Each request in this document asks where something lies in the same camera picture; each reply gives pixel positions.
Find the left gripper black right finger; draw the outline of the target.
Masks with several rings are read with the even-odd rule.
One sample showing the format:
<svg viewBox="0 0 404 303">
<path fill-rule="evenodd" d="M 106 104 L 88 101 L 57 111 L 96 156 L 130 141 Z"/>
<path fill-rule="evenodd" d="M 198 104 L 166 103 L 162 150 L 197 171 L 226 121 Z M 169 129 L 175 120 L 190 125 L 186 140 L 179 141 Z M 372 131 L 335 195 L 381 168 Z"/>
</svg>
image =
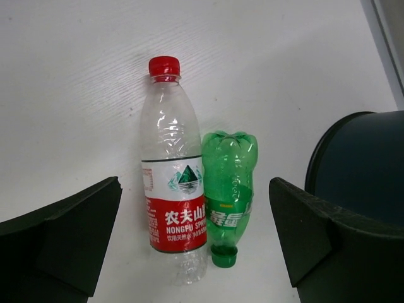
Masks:
<svg viewBox="0 0 404 303">
<path fill-rule="evenodd" d="M 319 199 L 275 177 L 269 199 L 301 302 L 403 302 L 403 228 Z"/>
</svg>

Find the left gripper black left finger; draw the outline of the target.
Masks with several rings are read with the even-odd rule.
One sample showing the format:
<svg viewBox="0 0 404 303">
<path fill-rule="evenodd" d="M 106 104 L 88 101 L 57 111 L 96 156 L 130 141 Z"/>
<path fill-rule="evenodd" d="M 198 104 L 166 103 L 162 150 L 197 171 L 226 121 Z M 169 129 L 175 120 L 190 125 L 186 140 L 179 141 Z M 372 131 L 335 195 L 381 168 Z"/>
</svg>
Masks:
<svg viewBox="0 0 404 303">
<path fill-rule="evenodd" d="M 1 222 L 1 302 L 93 297 L 122 195 L 108 177 L 66 199 Z"/>
</svg>

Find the clear bottle red label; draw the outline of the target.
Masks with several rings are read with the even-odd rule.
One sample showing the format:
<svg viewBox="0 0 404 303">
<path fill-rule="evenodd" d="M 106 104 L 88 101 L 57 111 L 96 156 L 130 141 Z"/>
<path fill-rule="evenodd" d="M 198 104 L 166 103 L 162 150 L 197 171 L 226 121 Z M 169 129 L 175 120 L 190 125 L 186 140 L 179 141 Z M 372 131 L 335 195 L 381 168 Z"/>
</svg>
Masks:
<svg viewBox="0 0 404 303">
<path fill-rule="evenodd" d="M 207 270 L 201 136 L 181 87 L 177 58 L 148 63 L 150 88 L 141 111 L 140 148 L 151 247 L 176 285 L 200 281 Z"/>
</svg>

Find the dark bin with gold rim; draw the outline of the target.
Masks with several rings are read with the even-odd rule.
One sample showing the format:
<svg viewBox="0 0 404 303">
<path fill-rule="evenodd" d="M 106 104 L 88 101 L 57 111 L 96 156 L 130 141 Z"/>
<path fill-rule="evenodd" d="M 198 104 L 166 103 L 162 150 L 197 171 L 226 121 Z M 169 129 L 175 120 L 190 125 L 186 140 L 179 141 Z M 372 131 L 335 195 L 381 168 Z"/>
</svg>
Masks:
<svg viewBox="0 0 404 303">
<path fill-rule="evenodd" d="M 356 112 L 335 122 L 312 153 L 304 189 L 403 226 L 403 111 Z"/>
</svg>

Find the green plastic bottle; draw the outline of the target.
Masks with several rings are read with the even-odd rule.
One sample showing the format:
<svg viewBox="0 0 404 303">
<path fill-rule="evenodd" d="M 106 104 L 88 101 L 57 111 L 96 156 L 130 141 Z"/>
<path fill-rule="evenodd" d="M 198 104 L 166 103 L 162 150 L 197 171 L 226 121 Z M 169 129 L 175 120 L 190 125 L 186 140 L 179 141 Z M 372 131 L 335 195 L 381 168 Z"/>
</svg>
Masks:
<svg viewBox="0 0 404 303">
<path fill-rule="evenodd" d="M 231 268 L 252 210 L 257 139 L 245 132 L 207 133 L 202 161 L 211 260 L 219 268 Z"/>
</svg>

